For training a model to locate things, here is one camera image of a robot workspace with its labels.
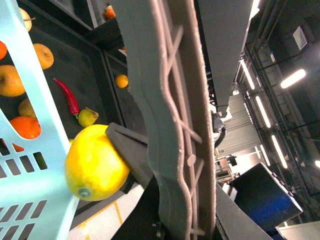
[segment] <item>ceiling light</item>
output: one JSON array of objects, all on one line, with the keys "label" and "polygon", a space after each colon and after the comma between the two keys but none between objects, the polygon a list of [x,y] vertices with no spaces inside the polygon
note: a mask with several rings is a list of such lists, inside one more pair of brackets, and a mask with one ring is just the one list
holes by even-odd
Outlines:
[{"label": "ceiling light", "polygon": [[265,150],[265,148],[264,148],[264,146],[263,146],[262,144],[260,145],[260,148],[261,148],[262,154],[263,154],[263,156],[264,156],[265,163],[266,163],[268,166],[270,166],[269,158],[268,158],[267,153],[266,153],[266,150]]},{"label": "ceiling light", "polygon": [[262,105],[262,102],[261,102],[260,97],[259,97],[259,96],[256,96],[256,97],[255,97],[255,100],[256,100],[256,102],[258,103],[260,112],[261,112],[261,114],[262,114],[262,117],[263,117],[263,119],[264,119],[264,122],[265,122],[266,126],[267,126],[268,128],[270,128],[270,127],[271,127],[271,124],[270,124],[269,118],[268,118],[268,116],[267,116],[266,110],[265,110],[264,106]]},{"label": "ceiling light", "polygon": [[281,151],[281,148],[280,148],[280,146],[279,146],[279,143],[278,143],[275,135],[272,135],[271,138],[272,138],[273,145],[274,145],[275,150],[277,151],[277,153],[278,153],[278,155],[279,155],[279,158],[280,158],[280,160],[281,160],[281,163],[282,163],[283,167],[284,167],[285,169],[287,169],[287,168],[288,168],[287,162],[286,162],[286,160],[285,160],[285,157],[284,157],[284,155],[283,155],[283,153],[282,153],[282,151]]},{"label": "ceiling light", "polygon": [[245,60],[244,59],[240,60],[240,63],[241,63],[241,66],[243,67],[243,71],[244,71],[244,73],[246,75],[246,78],[248,79],[248,82],[249,82],[249,85],[250,85],[251,89],[252,90],[255,89],[254,82],[252,81],[252,78],[250,76],[248,68],[247,68],[247,66],[245,64]]},{"label": "ceiling light", "polygon": [[260,159],[261,155],[260,155],[260,151],[258,150],[257,146],[254,146],[254,149],[255,149],[256,154],[258,155],[258,158]]},{"label": "ceiling light", "polygon": [[260,2],[260,0],[253,1],[249,20],[252,19],[259,12],[259,10],[260,10],[258,8],[259,2]]},{"label": "ceiling light", "polygon": [[292,84],[298,82],[300,79],[304,78],[305,76],[306,76],[306,71],[303,69],[300,69],[296,71],[294,74],[292,74],[291,76],[287,77],[285,80],[283,80],[280,86],[283,89],[285,89],[291,86]]}]

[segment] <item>yellow floor line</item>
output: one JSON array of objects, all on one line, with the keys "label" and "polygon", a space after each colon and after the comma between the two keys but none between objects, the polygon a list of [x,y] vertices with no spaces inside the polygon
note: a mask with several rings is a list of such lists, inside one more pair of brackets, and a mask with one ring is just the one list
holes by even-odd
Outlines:
[{"label": "yellow floor line", "polygon": [[84,235],[84,239],[85,240],[90,240],[90,236],[89,236],[89,228],[87,227],[87,224],[84,222],[81,224],[82,226],[82,232]]},{"label": "yellow floor line", "polygon": [[119,211],[119,206],[118,206],[117,200],[114,201],[114,206],[115,206],[116,214],[118,215],[118,219],[119,219],[120,225],[122,225],[123,222],[122,222],[122,218],[121,218],[121,215],[120,215],[120,211]]},{"label": "yellow floor line", "polygon": [[113,204],[115,204],[115,201],[110,203],[108,206],[106,206],[105,208],[101,209],[100,211],[98,211],[97,213],[93,214],[91,217],[89,217],[87,220],[85,220],[84,222],[80,223],[77,228],[81,228],[82,224],[86,224],[87,222],[89,222],[91,219],[93,219],[95,216],[97,216],[98,214],[100,214],[101,212],[103,212],[104,210],[106,210],[107,208],[109,208],[110,206],[112,206]]}]

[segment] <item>red chili pepper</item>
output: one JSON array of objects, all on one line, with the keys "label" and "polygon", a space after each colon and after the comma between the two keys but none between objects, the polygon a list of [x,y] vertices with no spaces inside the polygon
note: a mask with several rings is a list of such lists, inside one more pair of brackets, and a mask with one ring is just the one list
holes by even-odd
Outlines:
[{"label": "red chili pepper", "polygon": [[76,119],[78,119],[78,114],[80,112],[77,100],[75,96],[73,95],[72,91],[70,88],[64,84],[62,81],[54,78],[53,79],[61,88],[62,91],[64,92],[66,99],[68,100],[68,105],[69,105],[69,112],[75,116]]}]

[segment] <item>yellow apple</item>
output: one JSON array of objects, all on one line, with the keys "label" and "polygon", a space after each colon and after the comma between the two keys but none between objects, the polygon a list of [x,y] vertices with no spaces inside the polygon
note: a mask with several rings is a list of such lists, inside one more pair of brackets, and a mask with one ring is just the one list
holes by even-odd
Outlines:
[{"label": "yellow apple", "polygon": [[24,25],[25,25],[27,31],[29,32],[32,27],[32,20],[31,20],[29,14],[25,10],[23,10],[21,7],[19,7],[19,9],[20,9],[21,16],[24,20]]},{"label": "yellow apple", "polygon": [[51,50],[47,46],[40,43],[33,44],[33,47],[39,59],[41,68],[43,70],[50,68],[55,61],[54,55],[52,54]]},{"label": "yellow apple", "polygon": [[0,66],[0,95],[17,97],[26,92],[15,66]]}]

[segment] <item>lemon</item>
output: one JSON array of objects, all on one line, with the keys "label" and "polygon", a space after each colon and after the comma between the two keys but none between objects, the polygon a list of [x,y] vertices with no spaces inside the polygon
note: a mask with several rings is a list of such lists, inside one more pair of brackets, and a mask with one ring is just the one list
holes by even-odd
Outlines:
[{"label": "lemon", "polygon": [[65,160],[71,192],[85,201],[100,201],[116,193],[130,169],[106,134],[107,125],[86,127],[75,137]]},{"label": "lemon", "polygon": [[119,75],[115,78],[115,84],[118,88],[123,89],[128,86],[128,78],[126,75]]},{"label": "lemon", "polygon": [[99,114],[95,111],[92,111],[89,108],[82,109],[78,115],[78,123],[86,128],[95,123],[98,119]]},{"label": "lemon", "polygon": [[26,98],[25,100],[23,100],[18,108],[18,112],[20,116],[28,116],[28,117],[32,117],[32,118],[37,118],[34,108],[31,105],[31,102],[29,100],[29,98]]}]

